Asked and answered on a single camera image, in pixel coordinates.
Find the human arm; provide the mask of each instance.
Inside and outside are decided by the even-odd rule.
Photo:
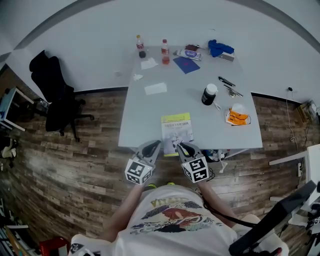
[[[99,239],[107,240],[111,243],[116,240],[118,233],[127,228],[143,191],[143,185],[134,185],[129,195],[108,220],[103,233],[98,237]]]
[[[206,182],[205,180],[199,181],[197,185],[199,186],[202,196],[209,204],[209,206],[226,216],[237,218],[230,206],[227,205],[224,201],[222,201],[221,198],[214,192],[209,182]],[[219,220],[221,220],[230,228],[232,228],[236,224],[233,221],[230,221],[218,214],[213,213],[213,215],[216,216]]]

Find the power plug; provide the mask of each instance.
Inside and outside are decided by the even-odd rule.
[[[301,163],[298,162],[298,177],[301,177],[302,175],[302,166],[301,166]]]

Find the black pen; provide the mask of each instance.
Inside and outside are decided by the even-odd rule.
[[[227,79],[224,79],[222,76],[218,77],[219,80],[225,84],[227,84],[228,86],[236,86],[235,84],[233,84],[232,82],[229,82]]]

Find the table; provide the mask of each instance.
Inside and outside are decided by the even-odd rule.
[[[118,145],[137,148],[151,141],[161,140],[161,116],[190,113],[194,144],[200,149],[246,149],[261,148],[262,140],[256,108],[243,69],[237,59],[228,62],[208,56],[203,52],[202,61],[195,61],[200,69],[185,74],[173,61],[173,52],[182,46],[170,48],[170,63],[162,64],[160,46],[147,48],[146,58],[136,54],[131,80],[125,100]],[[157,66],[141,70],[141,62],[154,58]],[[143,78],[134,81],[134,74]],[[234,83],[234,89],[243,97],[231,98],[221,76]],[[165,83],[167,92],[146,95],[145,87]],[[206,106],[201,102],[207,84],[218,88],[215,101],[221,106],[218,111],[214,104]],[[243,104],[251,117],[251,124],[231,126],[225,122],[225,113],[234,103]]]
[[[277,165],[300,158],[304,158],[305,182],[313,181],[315,184],[318,184],[320,182],[320,144],[309,146],[304,152],[270,161],[269,165]],[[314,190],[306,204],[311,205],[319,196],[320,193]]]
[[[26,95],[24,95],[18,88],[14,87],[14,88],[10,89],[10,91],[7,94],[5,93],[3,95],[1,103],[0,103],[0,113],[3,113],[0,116],[0,124],[10,130],[12,130],[11,126],[13,126],[13,127],[16,127],[24,132],[26,129],[22,128],[21,126],[13,123],[7,119],[7,115],[8,115],[11,104],[14,104],[17,107],[19,107],[19,105],[17,105],[16,103],[13,102],[13,99],[14,99],[14,96],[16,95],[16,93],[21,95],[23,98],[25,98],[31,104],[34,104],[34,102],[30,98],[28,98]]]

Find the white lid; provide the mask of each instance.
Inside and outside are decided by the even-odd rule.
[[[216,85],[214,85],[213,83],[209,83],[206,86],[206,92],[210,95],[215,95],[218,91],[218,88],[216,87]]]

